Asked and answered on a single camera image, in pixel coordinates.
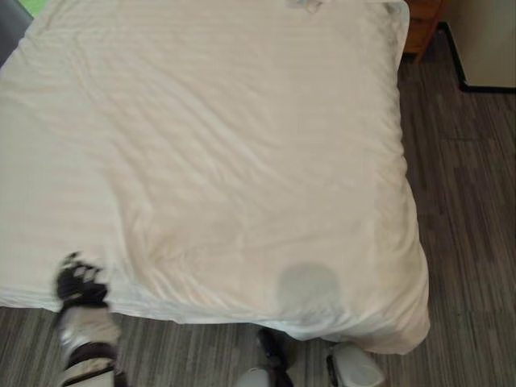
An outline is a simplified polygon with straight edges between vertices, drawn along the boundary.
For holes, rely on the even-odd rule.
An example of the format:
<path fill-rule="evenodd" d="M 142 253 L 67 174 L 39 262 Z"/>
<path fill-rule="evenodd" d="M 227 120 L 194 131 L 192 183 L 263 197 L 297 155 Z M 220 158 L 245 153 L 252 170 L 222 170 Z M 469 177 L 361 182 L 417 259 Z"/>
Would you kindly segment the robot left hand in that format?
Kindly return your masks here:
<path fill-rule="evenodd" d="M 56 276 L 56 296 L 64 308 L 73 306 L 107 307 L 108 285 L 98 281 L 102 268 L 72 252 L 62 261 Z"/>

